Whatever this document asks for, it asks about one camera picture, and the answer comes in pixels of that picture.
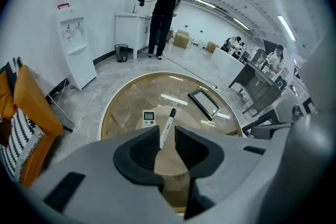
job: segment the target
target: gray floor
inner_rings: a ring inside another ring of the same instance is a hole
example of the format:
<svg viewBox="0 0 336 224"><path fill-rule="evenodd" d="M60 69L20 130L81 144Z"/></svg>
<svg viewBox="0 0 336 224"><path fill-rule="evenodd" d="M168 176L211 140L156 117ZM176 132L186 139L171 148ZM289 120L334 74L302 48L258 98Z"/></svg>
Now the gray floor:
<svg viewBox="0 0 336 224"><path fill-rule="evenodd" d="M166 58L161 61L155 57L148 58L146 51L146 48L139 51L136 60L133 60L132 54L129 54L129 59L125 63L118 63L115 59L116 57L112 56L97 64L95 66L97 77L82 91L71 85L65 87L58 105L92 141L97 140L99 121L107 102L116 91L130 80L142 74L157 71L178 72L199 79ZM237 93L239 89L235 88L235 86L233 86L234 89L229 89L223 83L218 75L219 70L210 60L211 54L209 52L191 44L188 45L187 49L183 49L169 43L166 45L164 55L198 76L216 84L219 94L233 108L241 126L253 121L250 113L241 114L245 106L240 94ZM60 94L54 96L56 102L58 102L59 97ZM55 140L45 161L45 168L59 162L79 147L89 143L55 105L52 105L52 107L62 124L73 128L73 132L64 132Z"/></svg>

